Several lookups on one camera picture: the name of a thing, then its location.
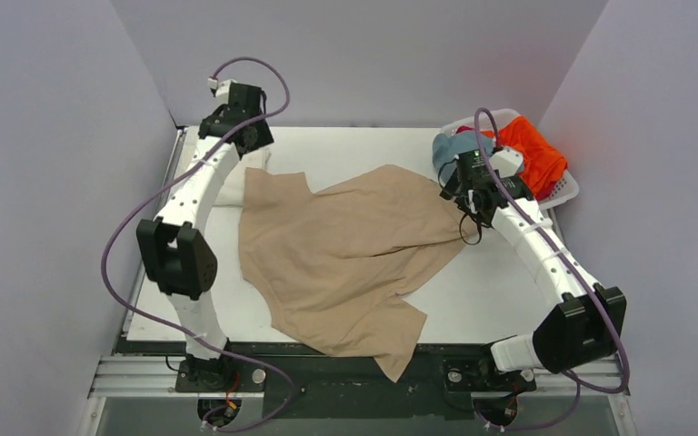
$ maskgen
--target beige cloth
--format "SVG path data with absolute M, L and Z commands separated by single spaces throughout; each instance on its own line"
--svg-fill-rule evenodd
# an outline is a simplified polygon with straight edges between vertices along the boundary
M 272 326 L 330 356 L 373 356 L 397 382 L 426 320 L 400 295 L 464 247 L 462 213 L 439 193 L 393 165 L 319 193 L 303 173 L 248 169 L 239 259 Z

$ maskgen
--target orange cloth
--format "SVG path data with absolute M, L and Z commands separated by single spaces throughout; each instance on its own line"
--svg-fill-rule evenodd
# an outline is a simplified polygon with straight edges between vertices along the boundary
M 489 138 L 494 131 L 481 131 Z M 508 145 L 523 154 L 523 172 L 520 178 L 531 188 L 537 200 L 543 200 L 552 192 L 555 184 L 563 178 L 568 163 L 561 152 L 547 143 L 524 116 L 518 116 L 505 128 L 499 129 L 501 145 Z

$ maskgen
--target white towel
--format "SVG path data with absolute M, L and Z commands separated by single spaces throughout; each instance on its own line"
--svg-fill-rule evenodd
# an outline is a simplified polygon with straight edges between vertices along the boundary
M 266 169 L 271 155 L 268 147 L 260 148 L 254 152 L 245 154 L 229 173 L 221 187 L 221 192 L 215 199 L 215 206 L 239 206 L 242 207 L 244 199 L 244 170 L 246 168 Z

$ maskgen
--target white wall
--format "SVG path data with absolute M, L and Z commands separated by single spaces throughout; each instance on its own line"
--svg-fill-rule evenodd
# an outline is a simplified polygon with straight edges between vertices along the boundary
M 99 257 L 174 137 L 108 0 L 0 0 L 0 435 L 75 434 L 123 316 Z M 124 291 L 131 234 L 112 261 Z
M 273 124 L 437 126 L 478 105 L 544 110 L 606 0 L 112 0 L 179 124 L 213 108 L 205 80 L 259 56 L 293 92 Z M 230 70 L 282 101 L 257 65 Z
M 541 123 L 572 250 L 628 297 L 642 434 L 698 434 L 698 2 L 611 0 Z

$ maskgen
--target blue cloth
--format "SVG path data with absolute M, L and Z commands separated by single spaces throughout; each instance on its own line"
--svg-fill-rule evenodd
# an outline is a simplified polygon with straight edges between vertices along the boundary
M 485 151 L 490 158 L 494 154 L 494 141 L 491 138 L 480 134 L 481 142 L 485 146 Z M 440 168 L 445 165 L 440 173 L 440 183 L 445 185 L 451 179 L 451 175 L 456 171 L 456 162 L 451 162 L 457 154 L 477 150 L 477 136 L 474 130 L 467 130 L 460 134 L 448 136 L 438 134 L 432 141 L 432 165 L 434 173 L 437 174 Z

